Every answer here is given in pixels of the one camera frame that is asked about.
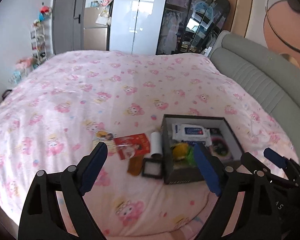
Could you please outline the white blue wet wipes pack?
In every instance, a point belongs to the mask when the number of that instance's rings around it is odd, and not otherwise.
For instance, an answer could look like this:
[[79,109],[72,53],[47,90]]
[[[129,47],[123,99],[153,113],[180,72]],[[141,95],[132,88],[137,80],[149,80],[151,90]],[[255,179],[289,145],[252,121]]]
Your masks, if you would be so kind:
[[172,124],[172,139],[184,142],[202,142],[206,147],[212,145],[210,130],[192,124]]

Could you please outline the green yellow corn package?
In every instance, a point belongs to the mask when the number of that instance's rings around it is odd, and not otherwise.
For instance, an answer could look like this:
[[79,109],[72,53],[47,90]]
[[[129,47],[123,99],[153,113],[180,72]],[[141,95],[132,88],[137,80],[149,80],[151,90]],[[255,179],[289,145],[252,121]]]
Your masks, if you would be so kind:
[[187,165],[197,166],[194,159],[194,147],[186,142],[179,142],[170,147],[174,161],[183,161]]

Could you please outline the grey padded headboard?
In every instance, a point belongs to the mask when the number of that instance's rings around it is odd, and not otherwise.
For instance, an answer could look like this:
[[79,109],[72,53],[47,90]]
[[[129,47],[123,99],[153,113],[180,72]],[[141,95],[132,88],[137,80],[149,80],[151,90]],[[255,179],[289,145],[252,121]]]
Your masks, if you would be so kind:
[[300,153],[300,70],[281,55],[228,31],[219,34],[209,58],[280,124]]

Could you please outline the black cardboard storage box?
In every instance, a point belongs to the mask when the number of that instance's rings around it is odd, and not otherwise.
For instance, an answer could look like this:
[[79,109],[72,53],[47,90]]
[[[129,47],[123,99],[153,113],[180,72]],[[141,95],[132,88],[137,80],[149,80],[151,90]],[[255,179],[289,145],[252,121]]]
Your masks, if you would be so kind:
[[[219,129],[228,143],[234,158],[233,161],[221,162],[219,158],[211,154],[209,147],[206,147],[202,142],[186,142],[194,147],[194,159],[197,166],[187,165],[183,161],[174,161],[170,147],[179,142],[184,142],[172,139],[172,124],[174,123],[198,125],[209,130],[212,128]],[[205,178],[216,181],[217,174],[209,163],[211,160],[234,169],[240,165],[240,158],[244,151],[225,118],[165,114],[161,127],[164,154],[164,181],[168,185],[192,183],[202,181]]]

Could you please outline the white paper roll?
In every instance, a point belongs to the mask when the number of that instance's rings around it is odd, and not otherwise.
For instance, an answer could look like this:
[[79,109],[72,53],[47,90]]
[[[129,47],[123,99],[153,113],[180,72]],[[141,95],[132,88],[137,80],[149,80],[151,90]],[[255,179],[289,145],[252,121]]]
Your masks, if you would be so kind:
[[150,136],[151,157],[161,158],[162,153],[162,136],[160,132],[153,132]]

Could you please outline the yellow orange printed card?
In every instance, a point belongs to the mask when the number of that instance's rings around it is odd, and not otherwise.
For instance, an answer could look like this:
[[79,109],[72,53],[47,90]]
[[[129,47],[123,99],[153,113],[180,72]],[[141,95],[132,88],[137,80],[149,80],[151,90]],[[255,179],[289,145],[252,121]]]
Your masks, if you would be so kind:
[[112,156],[117,152],[114,138],[113,133],[100,130],[95,134],[91,149],[93,150],[99,142],[104,142],[108,149],[108,155]]

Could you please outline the brown wooden comb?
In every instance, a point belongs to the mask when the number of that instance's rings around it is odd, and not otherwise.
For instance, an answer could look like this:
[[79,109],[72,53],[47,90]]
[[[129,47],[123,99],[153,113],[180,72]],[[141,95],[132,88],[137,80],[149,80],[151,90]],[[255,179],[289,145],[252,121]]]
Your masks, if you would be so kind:
[[132,176],[138,176],[143,166],[144,155],[139,155],[129,159],[127,173]]

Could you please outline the red snack packet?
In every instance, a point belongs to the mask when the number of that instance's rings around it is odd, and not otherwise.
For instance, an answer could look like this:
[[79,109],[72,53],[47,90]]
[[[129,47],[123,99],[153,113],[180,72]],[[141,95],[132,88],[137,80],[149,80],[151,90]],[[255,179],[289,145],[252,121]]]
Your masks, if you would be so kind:
[[121,160],[150,153],[150,142],[145,133],[114,138],[114,143]]

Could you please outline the pink cartoon print bedspread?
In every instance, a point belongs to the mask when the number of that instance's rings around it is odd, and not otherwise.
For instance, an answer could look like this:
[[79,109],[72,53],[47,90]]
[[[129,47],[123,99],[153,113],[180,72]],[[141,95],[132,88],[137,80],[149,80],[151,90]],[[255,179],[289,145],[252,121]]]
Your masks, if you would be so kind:
[[[298,159],[279,123],[202,55],[70,51],[51,58],[0,104],[0,207],[19,223],[38,170],[61,172],[92,151],[95,134],[159,129],[165,114],[224,117],[244,151]],[[84,201],[108,239],[193,239],[216,196],[205,184],[131,176],[108,156]]]

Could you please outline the pink plush toys pile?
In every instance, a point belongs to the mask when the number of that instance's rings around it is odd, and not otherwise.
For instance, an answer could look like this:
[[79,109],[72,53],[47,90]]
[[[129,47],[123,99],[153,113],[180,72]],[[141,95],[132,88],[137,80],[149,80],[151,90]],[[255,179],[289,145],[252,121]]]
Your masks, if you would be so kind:
[[34,64],[37,63],[37,59],[35,57],[25,57],[16,62],[15,68],[17,70],[27,70],[31,68]]

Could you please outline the dark glass display cabinet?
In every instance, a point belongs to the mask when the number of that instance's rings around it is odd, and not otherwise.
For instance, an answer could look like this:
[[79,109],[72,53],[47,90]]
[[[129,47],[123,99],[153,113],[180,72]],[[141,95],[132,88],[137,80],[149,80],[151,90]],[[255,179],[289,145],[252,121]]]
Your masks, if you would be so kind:
[[165,0],[157,54],[186,53],[213,0]]

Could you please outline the white storage rack shelf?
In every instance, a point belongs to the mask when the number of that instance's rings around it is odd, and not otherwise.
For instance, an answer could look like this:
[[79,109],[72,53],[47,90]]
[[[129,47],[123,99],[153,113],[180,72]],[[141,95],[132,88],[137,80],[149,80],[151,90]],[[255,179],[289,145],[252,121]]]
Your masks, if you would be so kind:
[[47,59],[45,27],[37,23],[30,32],[32,55],[37,64],[42,64]]

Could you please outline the white glossy wardrobe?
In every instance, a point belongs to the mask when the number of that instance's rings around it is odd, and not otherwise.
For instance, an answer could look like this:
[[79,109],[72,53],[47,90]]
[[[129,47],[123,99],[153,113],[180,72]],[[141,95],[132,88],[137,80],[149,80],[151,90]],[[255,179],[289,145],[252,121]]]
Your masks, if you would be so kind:
[[155,55],[166,0],[114,0],[109,50]]

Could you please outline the grey door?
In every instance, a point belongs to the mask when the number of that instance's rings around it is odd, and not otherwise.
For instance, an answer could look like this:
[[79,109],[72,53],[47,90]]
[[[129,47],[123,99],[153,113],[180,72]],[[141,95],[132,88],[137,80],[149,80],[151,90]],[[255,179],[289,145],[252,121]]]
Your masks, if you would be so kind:
[[83,49],[86,0],[53,0],[51,38],[55,55]]

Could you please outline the small black picture frame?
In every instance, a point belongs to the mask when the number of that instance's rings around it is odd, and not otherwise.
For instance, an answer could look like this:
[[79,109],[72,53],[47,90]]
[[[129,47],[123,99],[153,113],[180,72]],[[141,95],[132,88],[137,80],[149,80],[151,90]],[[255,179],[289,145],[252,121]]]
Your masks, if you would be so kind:
[[162,179],[163,178],[162,160],[144,158],[142,163],[141,175],[146,178],[152,178],[158,180]]

